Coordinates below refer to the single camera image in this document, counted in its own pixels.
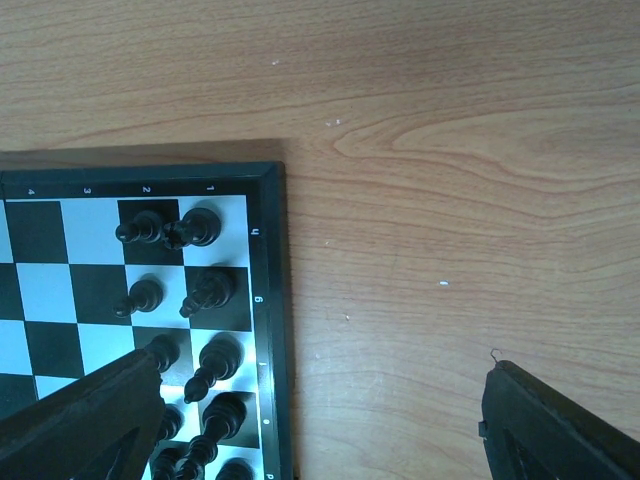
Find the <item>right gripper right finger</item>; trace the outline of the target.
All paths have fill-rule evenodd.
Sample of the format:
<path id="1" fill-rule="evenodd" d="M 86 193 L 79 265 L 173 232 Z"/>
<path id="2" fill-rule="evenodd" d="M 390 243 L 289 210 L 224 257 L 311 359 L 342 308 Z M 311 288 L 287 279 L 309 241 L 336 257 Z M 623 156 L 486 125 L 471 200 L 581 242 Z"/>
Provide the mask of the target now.
<path id="1" fill-rule="evenodd" d="M 494 479 L 637 479 L 639 442 L 517 364 L 495 363 L 478 432 Z"/>

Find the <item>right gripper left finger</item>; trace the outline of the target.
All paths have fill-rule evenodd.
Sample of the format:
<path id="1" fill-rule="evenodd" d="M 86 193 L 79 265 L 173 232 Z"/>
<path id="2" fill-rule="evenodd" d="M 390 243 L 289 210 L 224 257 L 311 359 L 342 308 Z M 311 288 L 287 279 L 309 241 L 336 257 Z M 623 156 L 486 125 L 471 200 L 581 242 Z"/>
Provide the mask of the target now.
<path id="1" fill-rule="evenodd" d="M 134 350 L 1 421 L 3 479 L 140 479 L 165 410 L 152 353 Z"/>

